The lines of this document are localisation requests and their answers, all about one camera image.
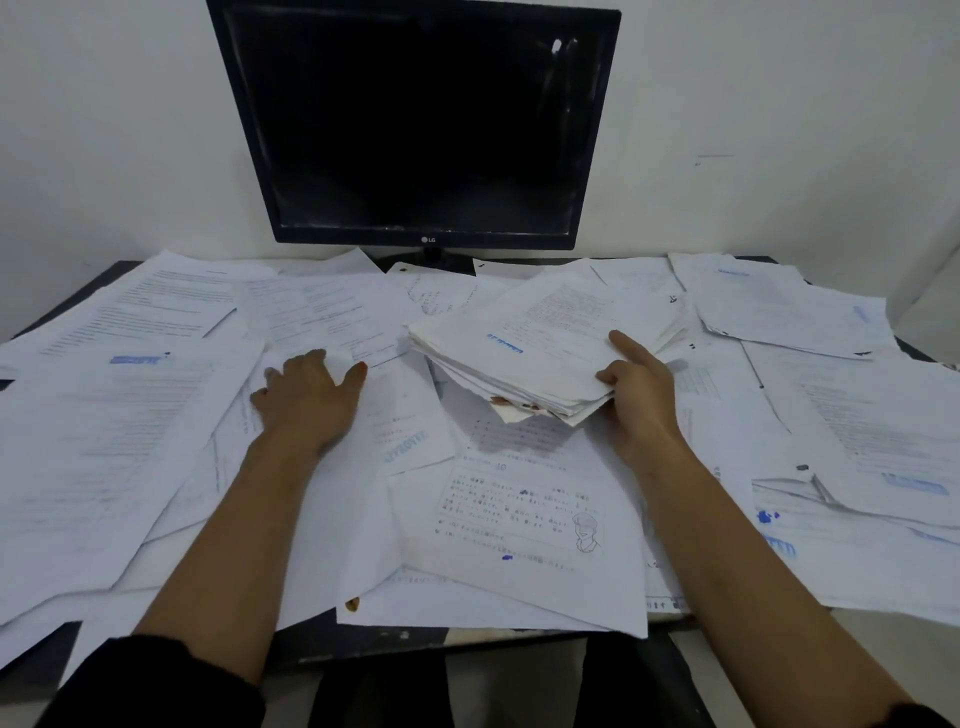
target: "computer monitor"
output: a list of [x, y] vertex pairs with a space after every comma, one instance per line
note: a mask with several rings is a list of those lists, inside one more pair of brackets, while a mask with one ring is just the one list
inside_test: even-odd
[[573, 248], [619, 11], [207, 5], [277, 241]]

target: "monitor stand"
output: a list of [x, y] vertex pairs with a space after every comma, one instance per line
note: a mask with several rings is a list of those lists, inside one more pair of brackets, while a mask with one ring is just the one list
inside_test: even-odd
[[397, 263], [412, 263], [423, 268], [436, 268], [451, 273], [473, 275], [473, 258], [460, 253], [448, 253], [443, 248], [421, 248], [413, 253], [384, 255], [374, 261], [383, 271], [389, 271]]

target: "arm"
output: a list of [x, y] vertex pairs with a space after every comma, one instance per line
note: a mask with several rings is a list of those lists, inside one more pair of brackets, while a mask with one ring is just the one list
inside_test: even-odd
[[602, 381], [612, 443], [636, 474], [694, 615], [757, 726], [856, 728], [910, 696], [774, 553], [677, 426], [673, 376], [618, 331]]
[[251, 401], [264, 431], [240, 473], [137, 625], [180, 640], [194, 657], [259, 682], [283, 592], [294, 527], [323, 451], [353, 421], [367, 366], [336, 386], [324, 352], [267, 370]]

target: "forearm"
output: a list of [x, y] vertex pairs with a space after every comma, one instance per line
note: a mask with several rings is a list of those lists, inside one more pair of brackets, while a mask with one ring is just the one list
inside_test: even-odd
[[317, 462], [315, 454], [261, 435], [135, 633], [181, 640], [195, 657], [257, 683]]
[[684, 596], [758, 726], [867, 726], [906, 692], [685, 446], [635, 468]]

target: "left hand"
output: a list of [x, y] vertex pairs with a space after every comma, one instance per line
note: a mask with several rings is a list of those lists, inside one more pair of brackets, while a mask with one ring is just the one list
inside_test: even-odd
[[326, 370], [323, 349], [287, 359], [283, 372], [268, 369], [267, 386], [250, 401], [263, 419], [264, 435], [298, 451], [321, 455], [350, 429], [367, 364], [354, 364], [339, 386]]

